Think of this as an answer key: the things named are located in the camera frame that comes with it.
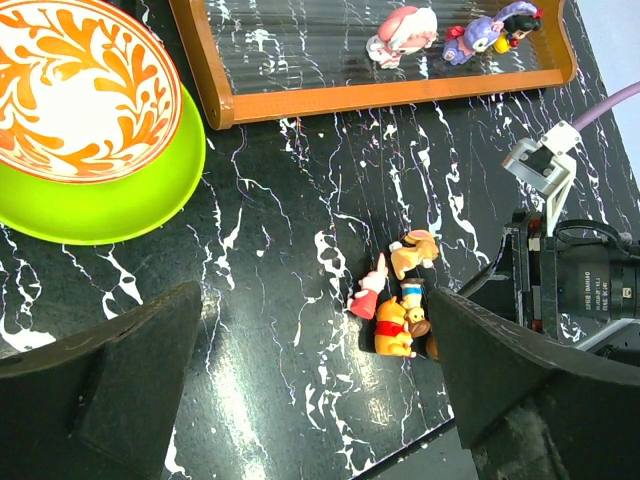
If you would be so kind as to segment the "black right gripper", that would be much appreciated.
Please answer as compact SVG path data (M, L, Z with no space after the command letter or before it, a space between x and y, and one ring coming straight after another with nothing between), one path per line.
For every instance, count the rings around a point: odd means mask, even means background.
M458 291L494 314L555 339L639 320L639 243L588 219L547 230L540 213L517 210L495 259Z

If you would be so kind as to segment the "brown rabbit toy figure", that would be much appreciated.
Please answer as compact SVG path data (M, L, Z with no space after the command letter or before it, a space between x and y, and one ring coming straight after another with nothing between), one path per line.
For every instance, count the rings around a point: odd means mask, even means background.
M389 245L391 265L395 277L402 281L407 272L418 266L431 268L440 251L428 230L412 230L401 240Z

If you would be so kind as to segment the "brown haired small toy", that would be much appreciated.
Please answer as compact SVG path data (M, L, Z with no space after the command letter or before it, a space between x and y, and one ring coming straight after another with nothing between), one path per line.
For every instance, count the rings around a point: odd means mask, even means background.
M407 311L406 320L409 333L418 341L420 351L435 361L440 360L435 335L431 331L431 323L425 316L422 307L413 307Z

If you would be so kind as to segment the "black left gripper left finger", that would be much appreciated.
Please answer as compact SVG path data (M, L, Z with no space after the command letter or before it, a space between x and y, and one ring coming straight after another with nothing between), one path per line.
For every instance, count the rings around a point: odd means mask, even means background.
M4 479L158 479L201 317L183 283L1 361Z

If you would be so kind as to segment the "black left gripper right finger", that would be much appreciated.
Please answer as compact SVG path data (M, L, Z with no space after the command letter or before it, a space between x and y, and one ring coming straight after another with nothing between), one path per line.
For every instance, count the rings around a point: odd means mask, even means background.
M444 288L428 310L479 478L638 478L638 353L562 345Z

